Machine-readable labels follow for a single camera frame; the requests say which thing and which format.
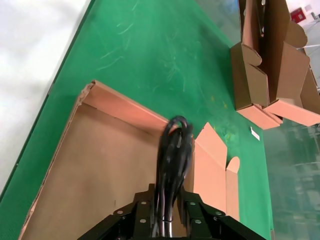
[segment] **black cable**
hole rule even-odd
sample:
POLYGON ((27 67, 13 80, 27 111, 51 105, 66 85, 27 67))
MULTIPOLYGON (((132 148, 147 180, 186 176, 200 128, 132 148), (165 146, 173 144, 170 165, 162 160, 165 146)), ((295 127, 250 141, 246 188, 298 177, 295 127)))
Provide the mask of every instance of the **black cable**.
POLYGON ((172 118, 160 138, 154 196, 155 223, 161 237, 172 237, 172 214, 192 161, 193 126, 183 116, 172 118))

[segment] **green table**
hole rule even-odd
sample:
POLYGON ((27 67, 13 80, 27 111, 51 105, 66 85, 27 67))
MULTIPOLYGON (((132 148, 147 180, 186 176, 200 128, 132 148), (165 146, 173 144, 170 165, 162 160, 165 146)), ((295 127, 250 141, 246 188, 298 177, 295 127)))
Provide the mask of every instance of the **green table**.
POLYGON ((2 195, 0 239, 17 239, 76 97, 93 79, 166 118, 185 116, 195 135, 210 122, 228 159, 241 160, 241 222, 270 239, 263 134, 235 112, 230 46, 193 0, 92 1, 2 195))

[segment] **brown cardboard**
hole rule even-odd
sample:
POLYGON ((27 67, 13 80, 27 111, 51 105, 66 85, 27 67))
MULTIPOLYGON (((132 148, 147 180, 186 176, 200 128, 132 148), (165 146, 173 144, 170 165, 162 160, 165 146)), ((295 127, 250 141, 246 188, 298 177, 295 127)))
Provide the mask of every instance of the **brown cardboard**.
POLYGON ((319 94, 310 59, 303 51, 307 36, 291 21, 285 0, 267 1, 262 69, 268 75, 270 106, 265 111, 305 126, 320 122, 319 94))
POLYGON ((239 0, 241 42, 230 50, 235 109, 262 129, 278 127, 268 113, 257 106, 269 105, 268 77, 259 68, 261 24, 256 0, 239 0))
MULTIPOLYGON (((146 191, 155 182, 166 123, 100 82, 89 84, 76 101, 19 239, 77 239, 146 191)), ((236 160, 226 172, 226 159, 227 147, 207 123, 195 139, 185 188, 239 219, 239 167, 236 160)))
POLYGON ((305 126, 320 123, 320 95, 312 70, 307 71, 300 98, 281 99, 266 109, 305 126))
POLYGON ((237 202, 237 196, 239 194, 238 184, 238 170, 240 167, 240 159, 235 156, 231 159, 226 168, 226 185, 230 186, 226 188, 226 213, 232 216, 236 220, 240 220, 239 215, 239 203, 237 202))

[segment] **folded cardboard box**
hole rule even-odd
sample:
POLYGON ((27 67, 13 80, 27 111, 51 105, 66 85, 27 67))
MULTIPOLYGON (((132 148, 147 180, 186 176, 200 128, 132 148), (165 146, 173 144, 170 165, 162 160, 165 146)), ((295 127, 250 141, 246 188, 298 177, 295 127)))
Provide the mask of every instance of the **folded cardboard box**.
POLYGON ((286 0, 265 6, 262 69, 268 75, 270 105, 265 111, 305 126, 320 123, 317 84, 303 48, 307 36, 291 21, 286 0))
MULTIPOLYGON (((77 239, 156 179, 167 120, 98 81, 78 97, 19 239, 77 239)), ((238 170, 207 123, 185 189, 239 220, 238 170)))
POLYGON ((269 105, 268 77, 259 68, 262 13, 256 0, 239 0, 241 42, 230 53, 236 111, 265 130, 278 127, 281 120, 261 107, 269 105))

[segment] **scratch mark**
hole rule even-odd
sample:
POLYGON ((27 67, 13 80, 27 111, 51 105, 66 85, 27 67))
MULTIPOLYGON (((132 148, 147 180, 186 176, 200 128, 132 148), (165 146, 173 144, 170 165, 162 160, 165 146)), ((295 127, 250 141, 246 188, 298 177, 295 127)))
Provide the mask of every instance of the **scratch mark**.
POLYGON ((183 77, 183 92, 185 92, 185 88, 186 88, 186 78, 183 77))
POLYGON ((124 31, 122 31, 122 32, 119 32, 118 34, 119 34, 119 35, 124 34, 124 33, 125 33, 126 31, 128 31, 129 28, 131 28, 132 26, 133 26, 133 23, 131 23, 131 25, 128 26, 126 30, 124 30, 124 31))
POLYGON ((200 93, 201 93, 203 99, 206 100, 206 97, 205 97, 205 95, 204 95, 204 92, 202 91, 202 88, 201 88, 201 86, 200 86, 200 84, 199 84, 198 81, 197 81, 197 84, 198 84, 198 87, 199 87, 199 89, 200 89, 200 93))
POLYGON ((106 47, 106 45, 105 45, 105 42, 103 41, 103 37, 101 36, 101 33, 100 33, 100 31, 98 30, 96 24, 93 23, 92 26, 94 27, 96 33, 98 34, 99 39, 100 39, 100 41, 101 41, 101 43, 102 43, 102 45, 103 45, 103 48, 107 51, 107 47, 106 47))
POLYGON ((117 51, 119 48, 117 47, 115 50, 112 50, 110 52, 108 52, 106 55, 103 55, 102 57, 100 57, 100 59, 104 59, 105 57, 109 56, 110 54, 114 53, 115 51, 117 51))
POLYGON ((136 8, 136 6, 138 5, 138 3, 139 3, 139 0, 136 1, 135 5, 134 5, 133 8, 131 9, 131 11, 135 10, 135 8, 136 8))
POLYGON ((156 90, 159 86, 160 86, 160 85, 155 86, 155 87, 152 89, 152 92, 154 93, 154 92, 155 92, 155 90, 156 90))
POLYGON ((97 70, 106 69, 106 68, 112 66, 113 64, 115 64, 115 63, 116 63, 117 61, 119 61, 120 59, 124 59, 124 57, 123 57, 123 56, 120 56, 120 57, 118 57, 116 60, 114 60, 112 63, 110 63, 109 65, 103 66, 103 67, 99 67, 97 70))
POLYGON ((131 40, 131 36, 129 37, 128 41, 126 42, 124 50, 127 50, 127 48, 129 47, 130 40, 131 40))
POLYGON ((176 38, 178 31, 175 32, 174 36, 172 37, 172 40, 176 38))

